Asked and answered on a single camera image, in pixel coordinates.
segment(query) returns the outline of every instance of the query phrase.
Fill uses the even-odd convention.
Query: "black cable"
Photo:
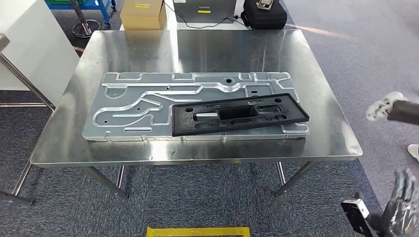
[[[245,26],[248,30],[251,30],[249,27],[247,27],[245,24],[243,24],[243,23],[241,23],[241,22],[239,22],[239,21],[237,21],[237,20],[234,20],[234,19],[230,19],[230,18],[228,18],[228,17],[226,17],[226,18],[224,18],[223,20],[221,20],[220,22],[218,22],[217,24],[215,24],[215,25],[213,25],[213,26],[202,26],[202,27],[195,27],[195,26],[190,26],[190,25],[188,25],[188,23],[186,23],[186,20],[185,20],[185,18],[183,18],[178,12],[176,12],[175,10],[173,10],[167,3],[166,3],[166,1],[163,1],[163,3],[166,5],[166,6],[168,6],[168,8],[172,11],[172,12],[174,12],[176,15],[178,15],[182,20],[183,20],[183,22],[185,23],[185,25],[187,26],[187,27],[189,27],[189,28],[193,28],[193,29],[203,29],[203,28],[206,28],[206,27],[216,27],[216,26],[218,26],[219,24],[221,24],[221,23],[223,23],[225,20],[230,20],[230,21],[235,21],[235,22],[237,22],[237,23],[239,23],[240,25],[242,25],[242,26]]]

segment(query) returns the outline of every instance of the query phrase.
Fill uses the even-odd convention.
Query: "gray box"
[[[186,23],[219,23],[227,17],[233,19],[236,8],[236,0],[173,0],[173,4],[177,21]]]

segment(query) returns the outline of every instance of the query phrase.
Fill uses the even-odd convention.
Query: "blue cart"
[[[105,20],[106,26],[110,27],[110,18],[107,12],[107,9],[110,5],[112,5],[113,11],[117,10],[117,3],[115,0],[105,0],[106,3],[103,3],[103,0],[86,0],[86,3],[80,5],[81,10],[100,10],[103,15],[103,19]],[[72,10],[73,7],[71,4],[49,4],[47,1],[46,5],[48,5],[49,9],[51,10]]]

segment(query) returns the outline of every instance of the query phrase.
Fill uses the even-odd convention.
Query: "yellow tape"
[[[192,236],[243,236],[250,237],[248,227],[152,229],[147,227],[146,237],[192,237]]]

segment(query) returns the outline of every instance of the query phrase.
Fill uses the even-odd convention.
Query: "table top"
[[[303,139],[91,142],[87,113],[107,72],[288,72],[310,115]],[[362,149],[299,30],[96,31],[31,155],[41,167],[352,160]]]

